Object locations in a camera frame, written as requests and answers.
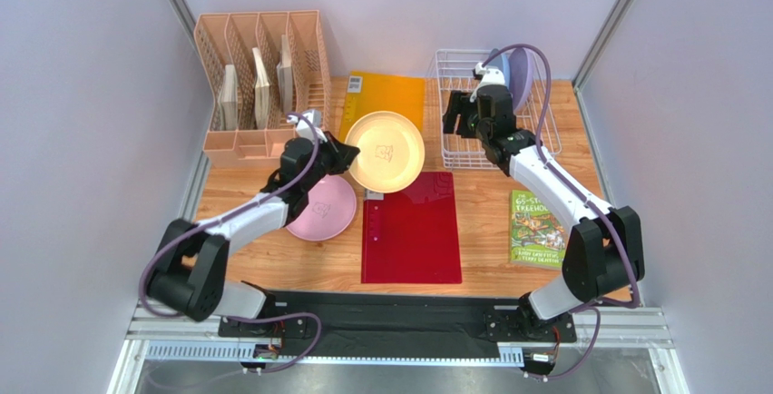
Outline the purple plate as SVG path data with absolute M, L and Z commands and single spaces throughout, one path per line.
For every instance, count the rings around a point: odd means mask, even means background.
M 516 48 L 507 58 L 509 68 L 508 89 L 513 97 L 513 111 L 518 114 L 526 105 L 533 87 L 534 60 L 531 51 Z

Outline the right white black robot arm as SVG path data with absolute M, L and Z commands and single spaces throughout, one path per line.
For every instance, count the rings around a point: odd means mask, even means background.
M 624 307 L 641 303 L 644 275 L 641 220 L 630 207 L 613 207 L 584 189 L 542 146 L 538 135 L 520 129 L 513 98 L 503 85 L 473 93 L 454 90 L 443 116 L 444 133 L 481 142 L 486 158 L 528 188 L 568 231 L 562 272 L 528 293 L 525 313 L 549 320 L 583 310 L 596 301 L 615 304 L 609 293 L 628 288 Z

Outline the yellow plate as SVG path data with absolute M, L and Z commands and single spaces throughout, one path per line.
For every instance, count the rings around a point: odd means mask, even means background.
M 361 117 L 349 129 L 345 144 L 359 149 L 348 172 L 372 192 L 399 192 L 424 166 L 422 134 L 399 113 L 379 111 Z

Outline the pink plate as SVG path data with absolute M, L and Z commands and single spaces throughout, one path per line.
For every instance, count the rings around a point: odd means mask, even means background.
M 354 220 L 357 196 L 341 176 L 326 176 L 308 194 L 308 206 L 286 229 L 304 241 L 338 236 Z

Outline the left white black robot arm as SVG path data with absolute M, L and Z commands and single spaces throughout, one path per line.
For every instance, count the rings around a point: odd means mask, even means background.
M 350 169 L 360 150 L 331 133 L 287 142 L 279 167 L 250 201 L 201 222 L 170 222 L 139 282 L 145 309 L 154 299 L 167 317 L 203 321 L 216 315 L 255 320 L 266 302 L 256 285 L 229 281 L 230 257 L 259 237 L 287 227 L 309 205 L 309 193 L 329 175 Z

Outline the blue plate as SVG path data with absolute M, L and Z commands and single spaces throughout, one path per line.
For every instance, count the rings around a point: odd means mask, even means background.
M 511 69 L 509 65 L 508 55 L 507 54 L 499 54 L 497 55 L 493 60 L 491 60 L 487 65 L 486 69 L 497 69 L 500 71 L 504 77 L 504 85 L 507 88 L 510 88 L 511 83 Z

